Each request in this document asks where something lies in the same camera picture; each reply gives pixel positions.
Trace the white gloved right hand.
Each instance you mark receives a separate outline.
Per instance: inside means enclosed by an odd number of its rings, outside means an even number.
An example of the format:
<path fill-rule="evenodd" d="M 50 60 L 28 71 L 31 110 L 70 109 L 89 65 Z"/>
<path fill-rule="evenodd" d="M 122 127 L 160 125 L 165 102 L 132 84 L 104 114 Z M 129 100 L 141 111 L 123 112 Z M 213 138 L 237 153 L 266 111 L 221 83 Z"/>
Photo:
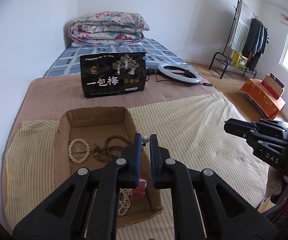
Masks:
<path fill-rule="evenodd" d="M 288 176 L 273 167 L 269 167 L 265 198 L 273 204 L 288 200 Z"/>

